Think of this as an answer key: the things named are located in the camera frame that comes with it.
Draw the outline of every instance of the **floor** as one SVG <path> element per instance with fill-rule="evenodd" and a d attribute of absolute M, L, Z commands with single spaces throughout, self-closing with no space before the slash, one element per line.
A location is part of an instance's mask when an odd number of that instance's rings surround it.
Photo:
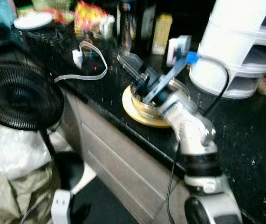
<path fill-rule="evenodd" d="M 72 224 L 137 224 L 107 186 L 95 177 L 74 198 Z"/>

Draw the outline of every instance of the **white power strip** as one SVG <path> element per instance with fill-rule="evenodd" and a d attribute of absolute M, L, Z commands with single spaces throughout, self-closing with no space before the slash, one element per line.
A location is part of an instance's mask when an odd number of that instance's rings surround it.
<path fill-rule="evenodd" d="M 72 194 L 68 190 L 57 189 L 54 194 L 51 217 L 53 224 L 70 224 L 70 202 Z"/>

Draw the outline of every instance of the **snack package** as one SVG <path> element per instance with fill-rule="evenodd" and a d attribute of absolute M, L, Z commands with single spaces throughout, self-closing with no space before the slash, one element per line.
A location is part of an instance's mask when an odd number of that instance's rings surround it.
<path fill-rule="evenodd" d="M 75 32 L 98 32 L 99 24 L 105 21 L 107 17 L 108 14 L 101 8 L 80 1 L 75 8 Z"/>

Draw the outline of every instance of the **granite countertop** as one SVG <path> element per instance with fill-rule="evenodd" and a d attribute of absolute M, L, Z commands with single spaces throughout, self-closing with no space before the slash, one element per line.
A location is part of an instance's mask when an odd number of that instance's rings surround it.
<path fill-rule="evenodd" d="M 3 38 L 0 44 L 14 42 L 29 52 L 53 73 L 79 74 L 70 63 L 71 49 L 59 56 L 41 48 L 28 50 L 24 37 L 18 31 L 8 34 L 9 41 Z M 125 72 L 117 66 L 114 57 L 115 47 L 110 45 L 104 52 L 108 72 L 96 81 L 66 80 L 59 84 L 68 88 L 97 113 L 131 138 L 160 163 L 170 167 L 176 144 L 171 129 L 158 129 L 137 123 L 127 115 L 122 106 L 122 93 L 130 84 Z M 160 73 L 166 73 L 162 56 L 140 56 Z M 215 99 L 197 89 L 189 79 L 188 70 L 177 77 L 184 83 L 192 100 L 206 109 Z M 221 99 L 207 118 L 217 131 L 215 143 L 218 146 L 222 169 L 229 178 L 230 186 L 240 208 L 256 222 L 266 222 L 266 96 L 256 93 L 248 99 Z M 183 177 L 183 157 L 178 160 L 177 174 Z"/>

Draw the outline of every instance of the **gold plate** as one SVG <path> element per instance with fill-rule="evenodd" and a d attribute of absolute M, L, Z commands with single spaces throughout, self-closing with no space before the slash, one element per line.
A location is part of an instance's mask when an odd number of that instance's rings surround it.
<path fill-rule="evenodd" d="M 141 124 L 151 126 L 151 127 L 160 127 L 160 128 L 168 128 L 170 125 L 164 119 L 150 119 L 145 116 L 142 116 L 140 112 L 136 110 L 132 102 L 132 93 L 130 86 L 128 86 L 123 92 L 123 108 L 127 112 L 127 114 L 138 121 Z"/>

